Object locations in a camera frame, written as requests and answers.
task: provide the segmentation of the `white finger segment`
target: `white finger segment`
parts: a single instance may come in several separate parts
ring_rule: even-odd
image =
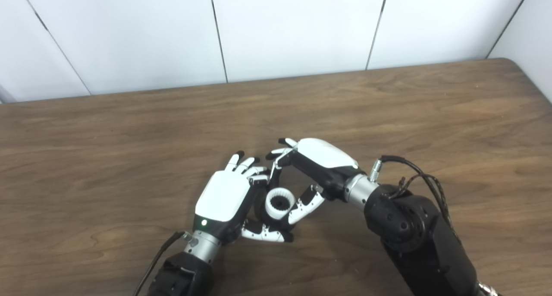
[[[240,155],[238,155],[237,153],[233,154],[232,157],[230,158],[230,161],[228,161],[228,165],[226,166],[226,168],[224,170],[225,171],[234,170],[234,168],[238,164],[238,161],[240,161]]]
[[[247,170],[251,164],[255,163],[254,157],[249,157],[246,160],[244,160],[237,168],[234,170],[234,172],[243,173],[245,170]]]
[[[293,139],[288,139],[288,138],[286,137],[285,142],[286,142],[286,144],[288,144],[289,146],[292,146],[292,147],[297,146],[297,142],[295,142]]]
[[[270,153],[272,153],[272,154],[282,154],[285,151],[289,151],[289,148],[278,148],[277,150],[273,150]]]
[[[264,172],[266,170],[268,170],[267,167],[250,167],[249,170],[247,170],[243,175],[245,177],[249,177],[249,176],[259,174],[260,172]]]
[[[290,225],[297,223],[301,219],[303,219],[305,216],[312,213],[314,210],[316,210],[317,207],[319,207],[324,202],[324,197],[319,192],[316,192],[316,195],[314,198],[312,198],[311,202],[307,205],[304,205],[301,202],[301,199],[297,200],[297,209],[292,210],[289,213],[288,222]]]
[[[260,233],[253,233],[252,231],[249,231],[243,227],[242,237],[247,239],[254,239],[258,241],[270,241],[270,242],[284,241],[284,237],[282,237],[282,234],[279,231],[268,231],[268,227],[266,227],[266,225],[263,225],[263,229]]]
[[[268,180],[270,178],[268,177],[268,175],[262,174],[262,175],[249,176],[248,179],[252,180],[254,183],[260,183],[260,182],[268,183]]]
[[[274,160],[274,163],[272,164],[272,168],[276,168],[276,169],[281,169],[282,167],[278,165],[278,162],[280,161],[280,159],[282,159],[282,157],[284,157],[285,155],[287,155],[288,153],[290,153],[291,151],[293,151],[293,148],[283,148],[283,151],[282,151],[282,154],[280,155],[280,157],[276,158]]]

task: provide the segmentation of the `robot finger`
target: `robot finger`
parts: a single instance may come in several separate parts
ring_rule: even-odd
[[[321,186],[311,185],[307,188],[307,190],[297,199],[297,203],[289,212],[288,223],[290,223],[290,225],[296,224],[305,216],[316,210],[325,201],[322,193],[323,188]]]
[[[292,233],[271,229],[258,221],[246,221],[243,224],[241,236],[258,241],[293,242]]]
[[[292,164],[289,155],[293,151],[293,148],[280,148],[279,150],[274,150],[267,155],[268,157],[275,152],[275,154],[280,153],[278,158],[276,158],[276,160],[274,160],[274,162],[272,163],[272,169],[270,170],[270,182],[268,184],[270,189],[276,188],[280,185],[280,175],[282,174],[282,168],[290,166]]]
[[[253,182],[254,185],[262,184],[266,185],[268,183],[269,177],[266,174],[249,176],[248,179]]]
[[[224,170],[225,171],[234,170],[238,162],[240,161],[241,158],[243,158],[244,155],[245,153],[243,151],[238,151],[235,154],[233,154],[232,157],[230,158],[230,161],[228,161],[228,165],[226,165],[226,168]]]
[[[278,143],[282,145],[287,145],[289,147],[297,146],[297,142],[295,142],[293,139],[289,139],[288,137],[282,137],[281,139],[278,139]]]
[[[288,151],[290,151],[289,148],[278,148],[277,150],[273,150],[270,153],[268,153],[264,158],[266,160],[274,160],[280,157],[283,153],[287,153]]]
[[[259,162],[260,159],[257,157],[249,157],[246,160],[244,160],[239,166],[236,167],[236,170],[234,172],[237,173],[243,173],[245,172],[252,164],[256,164]]]
[[[262,173],[264,171],[268,170],[267,167],[250,167],[249,170],[247,170],[243,175],[246,177],[257,175],[259,173]]]

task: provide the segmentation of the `robotic arm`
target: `robotic arm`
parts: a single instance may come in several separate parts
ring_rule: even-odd
[[[382,156],[366,174],[353,158],[321,139],[279,142],[288,148],[267,155],[274,159],[270,186],[278,186],[283,167],[294,166],[321,186],[324,198],[349,202],[362,211],[368,229],[381,237],[386,253],[415,296],[498,296],[477,281],[436,178],[402,157]],[[418,174],[406,184],[404,178],[398,186],[379,184],[382,164],[391,161],[409,165]],[[408,190],[418,177],[428,184],[438,208]]]
[[[240,163],[244,153],[234,154],[224,170],[213,174],[195,205],[193,233],[175,233],[161,247],[154,261],[134,292],[140,293],[144,282],[153,270],[160,255],[176,240],[183,238],[188,242],[183,252],[164,261],[148,289],[148,296],[203,296],[213,286],[211,265],[219,249],[239,237],[270,242],[291,242],[289,232],[298,220],[305,217],[304,200],[316,202],[322,199],[312,186],[305,198],[295,203],[295,198],[286,189],[275,189],[263,194],[269,176],[266,167],[253,166],[258,158],[247,158]],[[247,213],[255,200],[262,202],[258,210],[261,221],[248,220]]]

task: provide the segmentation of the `white cylindrical object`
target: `white cylindrical object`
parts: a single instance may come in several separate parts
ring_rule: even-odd
[[[294,204],[295,196],[292,192],[286,188],[278,187],[268,192],[264,209],[270,217],[280,220],[290,212]]]

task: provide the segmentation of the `black cable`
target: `black cable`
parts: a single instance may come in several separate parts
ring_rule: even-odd
[[[142,289],[142,286],[146,283],[147,277],[150,276],[151,272],[154,270],[155,265],[159,261],[161,255],[163,255],[164,251],[167,251],[167,249],[172,245],[172,243],[175,243],[178,239],[180,239],[185,234],[184,231],[180,231],[177,233],[174,233],[159,249],[157,254],[154,257],[154,260],[151,261],[150,266],[147,268],[146,273],[142,277],[142,280],[140,280],[140,283],[138,283],[138,286],[136,287],[136,290],[134,290],[134,294],[132,296],[138,296],[140,294],[140,290]]]
[[[404,194],[404,192],[408,189],[408,186],[410,186],[412,181],[414,181],[418,177],[432,179],[435,182],[437,188],[439,189],[439,194],[434,195],[434,197],[435,197],[435,200],[436,200],[437,204],[439,205],[439,210],[441,211],[441,215],[443,215],[444,220],[449,225],[449,227],[452,230],[454,236],[458,240],[460,240],[460,238],[458,237],[458,234],[456,233],[456,231],[454,230],[454,227],[452,226],[452,220],[450,219],[450,214],[449,214],[448,206],[447,206],[447,199],[445,199],[445,193],[443,191],[443,186],[441,186],[441,183],[439,182],[439,180],[435,176],[432,176],[430,174],[425,174],[425,173],[416,174],[415,176],[412,176],[408,180],[408,182],[406,182],[406,184],[404,184],[404,185],[399,184],[399,189],[398,189],[398,192],[396,193],[396,195],[401,196],[402,194]]]
[[[415,170],[416,173],[418,173],[418,175],[413,176],[412,178],[410,178],[410,180],[407,182],[405,187],[408,188],[408,186],[410,185],[410,183],[414,179],[416,179],[418,177],[421,177],[424,180],[424,182],[426,182],[428,188],[431,191],[431,194],[435,198],[435,201],[437,202],[437,205],[439,206],[439,210],[441,211],[441,214],[443,215],[443,218],[445,219],[445,221],[447,222],[449,227],[453,230],[453,232],[456,234],[456,232],[454,231],[454,228],[452,227],[452,220],[450,219],[448,206],[447,206],[447,200],[445,199],[445,194],[444,194],[444,191],[443,191],[443,186],[441,186],[439,180],[435,176],[425,174],[422,171],[422,169],[420,169],[418,166],[416,166],[415,164],[413,164],[412,162],[406,160],[403,157],[384,155],[384,156],[381,156],[380,161],[381,161],[382,164],[384,164],[385,162],[398,162],[399,164],[406,164],[407,166],[409,166],[410,168]],[[433,186],[433,183],[430,181],[430,179],[432,179],[435,182],[435,185],[437,186],[437,188],[439,190],[438,192],[435,189],[435,186]],[[392,196],[392,198],[397,198],[397,197],[401,196],[406,191],[406,188],[399,189],[399,191],[396,192]]]

